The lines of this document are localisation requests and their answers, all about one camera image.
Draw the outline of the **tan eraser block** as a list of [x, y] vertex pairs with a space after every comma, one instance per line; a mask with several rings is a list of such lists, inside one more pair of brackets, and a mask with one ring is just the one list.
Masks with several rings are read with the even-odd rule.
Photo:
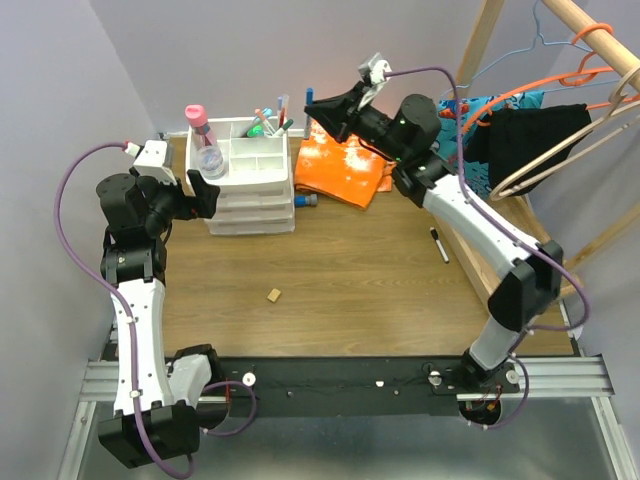
[[280, 296], [281, 296], [281, 291], [279, 289], [274, 288], [267, 295], [267, 299], [270, 302], [275, 303], [279, 299]]

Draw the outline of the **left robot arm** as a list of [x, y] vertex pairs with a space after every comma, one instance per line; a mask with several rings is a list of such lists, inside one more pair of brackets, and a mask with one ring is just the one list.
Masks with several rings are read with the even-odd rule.
[[195, 453], [201, 395], [224, 377], [215, 349], [201, 344], [164, 355], [163, 305], [167, 248], [176, 220], [210, 219], [219, 187], [196, 170], [187, 195], [179, 180], [163, 182], [136, 170], [96, 187], [107, 220], [100, 272], [111, 289], [117, 322], [118, 386], [112, 418], [100, 423], [101, 445], [129, 469]]

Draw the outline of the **red white pen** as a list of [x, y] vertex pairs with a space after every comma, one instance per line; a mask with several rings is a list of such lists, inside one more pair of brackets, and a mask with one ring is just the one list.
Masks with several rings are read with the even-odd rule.
[[283, 94], [281, 97], [281, 108], [279, 114], [279, 124], [281, 126], [284, 125], [285, 121], [288, 118], [288, 107], [289, 107], [289, 95]]

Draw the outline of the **green black highlighter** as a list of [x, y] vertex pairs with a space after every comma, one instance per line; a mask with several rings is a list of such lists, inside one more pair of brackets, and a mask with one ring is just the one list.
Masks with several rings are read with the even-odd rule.
[[247, 138], [256, 138], [256, 137], [262, 137], [264, 136], [264, 130], [262, 129], [261, 126], [255, 126], [252, 129], [250, 129], [247, 134], [246, 137]]

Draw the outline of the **clear paperclip jar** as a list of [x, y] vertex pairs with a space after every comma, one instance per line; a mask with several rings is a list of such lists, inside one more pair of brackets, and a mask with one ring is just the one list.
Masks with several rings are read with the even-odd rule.
[[197, 166], [206, 179], [216, 180], [226, 172], [223, 151], [219, 145], [208, 145], [197, 151]]

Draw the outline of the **green white pen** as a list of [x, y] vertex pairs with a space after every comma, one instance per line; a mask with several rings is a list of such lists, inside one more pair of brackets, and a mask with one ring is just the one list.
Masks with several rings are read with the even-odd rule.
[[289, 130], [289, 128], [294, 124], [294, 120], [292, 118], [289, 118], [288, 120], [286, 120], [283, 125], [276, 130], [272, 137], [273, 138], [280, 138], [283, 137], [284, 134]]

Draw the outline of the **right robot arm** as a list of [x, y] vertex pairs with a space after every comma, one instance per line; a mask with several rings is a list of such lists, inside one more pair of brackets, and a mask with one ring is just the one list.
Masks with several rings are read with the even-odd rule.
[[562, 248], [524, 234], [461, 187], [454, 168], [433, 148], [441, 123], [430, 98], [411, 94], [389, 117], [366, 102], [368, 92], [359, 82], [342, 95], [312, 101], [304, 111], [336, 142], [355, 136], [395, 161], [392, 179], [400, 193], [445, 220], [496, 272], [500, 283], [487, 301], [487, 323], [449, 376], [456, 387], [483, 391], [525, 329], [556, 300]]

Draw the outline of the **pink cap pen tube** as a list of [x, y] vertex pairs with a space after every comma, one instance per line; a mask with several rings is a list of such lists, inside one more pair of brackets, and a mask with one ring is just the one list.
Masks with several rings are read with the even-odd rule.
[[217, 145], [217, 139], [211, 130], [208, 115], [203, 105], [187, 105], [184, 109], [184, 114], [192, 130], [193, 142], [198, 148]]

